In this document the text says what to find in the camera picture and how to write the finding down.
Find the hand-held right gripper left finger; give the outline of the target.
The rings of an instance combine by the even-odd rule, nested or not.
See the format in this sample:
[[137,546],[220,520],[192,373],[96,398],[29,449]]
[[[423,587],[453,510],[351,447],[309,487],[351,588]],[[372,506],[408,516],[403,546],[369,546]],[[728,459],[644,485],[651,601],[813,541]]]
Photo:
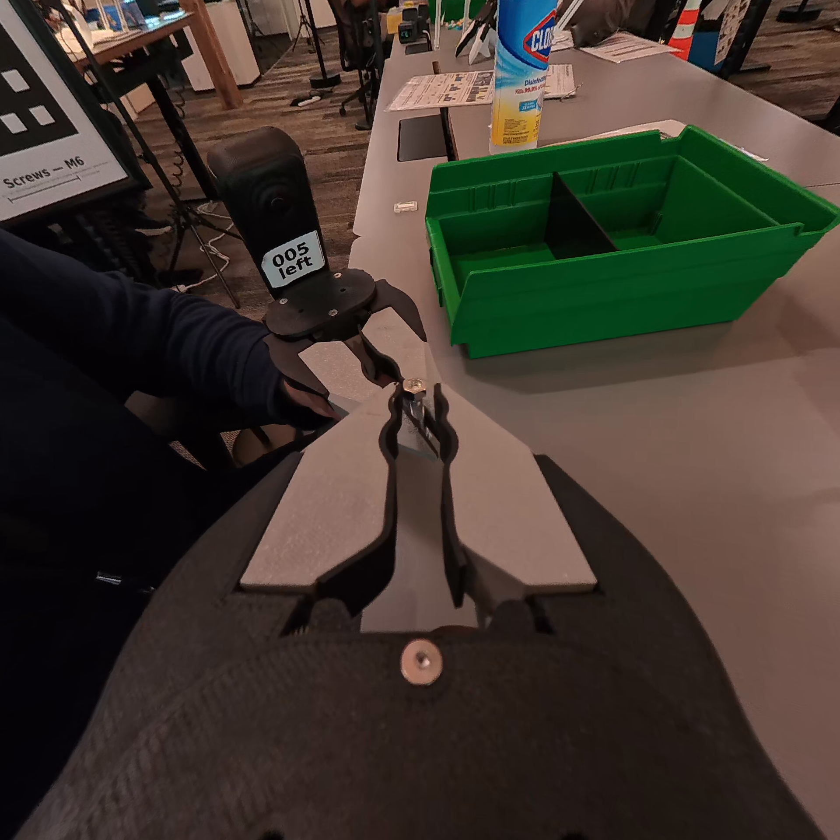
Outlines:
[[395,568],[402,398],[399,385],[375,390],[303,451],[242,589],[332,598],[352,616],[384,591]]

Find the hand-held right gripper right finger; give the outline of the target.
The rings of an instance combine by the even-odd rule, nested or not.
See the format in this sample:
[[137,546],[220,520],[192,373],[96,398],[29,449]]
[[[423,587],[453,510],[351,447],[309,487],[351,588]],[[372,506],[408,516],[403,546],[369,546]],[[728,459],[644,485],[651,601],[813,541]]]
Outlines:
[[434,432],[445,600],[485,628],[508,602],[594,593],[595,572],[530,447],[442,382]]

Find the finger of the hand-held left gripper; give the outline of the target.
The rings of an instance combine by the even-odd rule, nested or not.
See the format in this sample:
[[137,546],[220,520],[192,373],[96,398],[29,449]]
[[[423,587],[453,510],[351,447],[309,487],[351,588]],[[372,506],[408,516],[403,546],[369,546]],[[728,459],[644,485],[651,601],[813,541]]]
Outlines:
[[301,350],[298,358],[326,387],[329,402],[340,417],[391,421],[394,360],[362,334],[347,342],[314,343]]
[[[402,426],[397,436],[398,443],[424,456],[438,456],[434,388],[440,383],[441,376],[427,342],[421,339],[393,308],[386,308],[372,314],[360,329],[360,334],[376,349],[394,360],[394,382],[398,384],[398,391],[402,398]],[[434,449],[429,447],[406,416],[403,380],[408,377],[420,377],[426,381],[427,391],[424,401],[427,427],[436,437]]]

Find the green plastic bin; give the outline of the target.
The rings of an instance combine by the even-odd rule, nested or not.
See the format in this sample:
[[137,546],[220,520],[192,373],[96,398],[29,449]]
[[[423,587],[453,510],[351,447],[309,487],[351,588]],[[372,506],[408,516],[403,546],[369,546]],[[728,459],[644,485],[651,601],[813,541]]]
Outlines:
[[[552,256],[554,172],[616,252]],[[450,342],[477,359],[736,320],[838,208],[689,126],[439,164],[425,223]]]

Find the person's left forearm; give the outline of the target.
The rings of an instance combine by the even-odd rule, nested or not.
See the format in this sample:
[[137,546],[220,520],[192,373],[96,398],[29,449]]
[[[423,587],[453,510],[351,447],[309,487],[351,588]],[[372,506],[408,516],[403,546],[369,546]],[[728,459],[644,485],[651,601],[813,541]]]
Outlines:
[[122,399],[192,393],[303,427],[268,329],[203,298],[101,273],[2,231],[2,319]]

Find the person's left hand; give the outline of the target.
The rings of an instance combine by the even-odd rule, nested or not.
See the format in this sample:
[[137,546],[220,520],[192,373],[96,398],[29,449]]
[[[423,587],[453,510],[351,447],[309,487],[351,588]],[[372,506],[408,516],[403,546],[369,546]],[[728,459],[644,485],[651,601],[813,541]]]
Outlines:
[[301,390],[285,377],[280,378],[279,389],[289,406],[294,406],[298,414],[307,417],[310,424],[318,426],[338,422],[342,417],[326,397],[306,389]]

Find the black tripod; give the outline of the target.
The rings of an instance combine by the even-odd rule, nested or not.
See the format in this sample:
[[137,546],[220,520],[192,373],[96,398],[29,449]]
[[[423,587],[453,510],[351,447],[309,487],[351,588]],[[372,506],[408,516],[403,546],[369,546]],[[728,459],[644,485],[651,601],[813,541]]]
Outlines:
[[[187,166],[203,190],[203,200],[216,202],[219,199],[213,179],[183,122],[180,111],[182,102],[173,102],[162,78],[169,69],[180,63],[189,51],[190,45],[183,31],[191,24],[190,15],[179,13],[154,27],[145,24],[132,35],[123,34],[95,55],[93,47],[83,38],[75,18],[70,15],[69,6],[62,2],[34,2],[34,5],[58,46],[65,50],[69,62],[82,75],[98,104],[105,109],[113,106],[117,110],[123,126],[139,146],[141,160],[151,166],[171,199],[175,245],[170,263],[161,277],[178,284],[186,277],[186,271],[176,269],[176,263],[181,254],[184,237],[186,233],[191,233],[211,270],[207,277],[193,286],[199,287],[206,281],[218,279],[228,299],[239,309],[240,301],[224,277],[229,260],[217,251],[213,238],[202,238],[198,228],[205,227],[215,231],[220,238],[230,235],[230,231],[215,225],[207,215],[200,213],[201,199],[186,200],[182,197],[184,168]],[[175,142],[177,172],[174,181],[158,161],[123,103],[123,98],[136,85],[148,87]]]

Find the black office chair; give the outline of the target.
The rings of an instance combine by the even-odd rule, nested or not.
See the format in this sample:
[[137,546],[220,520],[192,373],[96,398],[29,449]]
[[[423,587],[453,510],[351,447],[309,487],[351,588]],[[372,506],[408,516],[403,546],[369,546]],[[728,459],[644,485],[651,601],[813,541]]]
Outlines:
[[382,16],[387,2],[379,1],[329,1],[337,25],[341,67],[356,71],[360,87],[342,101],[339,113],[353,99],[363,106],[364,116],[355,125],[359,131],[371,131],[379,97],[384,65],[385,35],[382,33]]

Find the black bin divider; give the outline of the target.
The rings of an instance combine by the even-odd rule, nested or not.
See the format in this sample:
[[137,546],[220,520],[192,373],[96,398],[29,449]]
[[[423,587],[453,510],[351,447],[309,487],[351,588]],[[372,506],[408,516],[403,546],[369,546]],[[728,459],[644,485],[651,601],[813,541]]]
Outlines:
[[610,236],[558,172],[554,172],[552,176],[543,240],[557,260],[598,256],[617,251]]

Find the framed black white sign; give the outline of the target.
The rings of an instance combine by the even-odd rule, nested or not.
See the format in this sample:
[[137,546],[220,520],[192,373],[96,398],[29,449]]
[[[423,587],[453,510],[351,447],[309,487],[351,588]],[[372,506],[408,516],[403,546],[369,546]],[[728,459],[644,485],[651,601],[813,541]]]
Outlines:
[[149,187],[35,6],[2,1],[2,226]]

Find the person's dark clothing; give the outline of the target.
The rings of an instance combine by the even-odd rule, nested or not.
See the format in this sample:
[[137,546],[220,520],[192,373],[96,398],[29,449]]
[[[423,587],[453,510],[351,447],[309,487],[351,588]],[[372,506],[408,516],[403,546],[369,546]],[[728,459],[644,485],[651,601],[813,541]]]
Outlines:
[[151,592],[280,460],[204,470],[131,395],[2,319],[2,838],[67,762]]

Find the disinfectant wipes canister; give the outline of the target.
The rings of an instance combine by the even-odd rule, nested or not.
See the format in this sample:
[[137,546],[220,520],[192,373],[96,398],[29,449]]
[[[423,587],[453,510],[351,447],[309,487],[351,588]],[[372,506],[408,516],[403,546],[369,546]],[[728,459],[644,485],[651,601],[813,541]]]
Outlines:
[[556,1],[499,1],[491,154],[537,147]]

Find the white paper sheet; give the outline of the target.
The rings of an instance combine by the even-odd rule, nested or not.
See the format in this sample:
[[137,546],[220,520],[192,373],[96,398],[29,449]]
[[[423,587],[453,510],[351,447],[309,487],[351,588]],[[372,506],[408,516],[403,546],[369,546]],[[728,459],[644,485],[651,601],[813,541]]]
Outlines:
[[676,47],[641,38],[627,32],[616,32],[599,45],[579,47],[578,50],[614,64],[656,55],[679,53]]

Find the orange traffic cone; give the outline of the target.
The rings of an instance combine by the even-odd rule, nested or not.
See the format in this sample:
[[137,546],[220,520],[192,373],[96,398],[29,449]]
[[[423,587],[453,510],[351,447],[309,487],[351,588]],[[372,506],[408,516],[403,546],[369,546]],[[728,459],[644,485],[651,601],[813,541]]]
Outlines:
[[668,42],[677,58],[687,61],[690,55],[692,39],[697,26],[701,0],[685,1],[679,11],[677,24]]

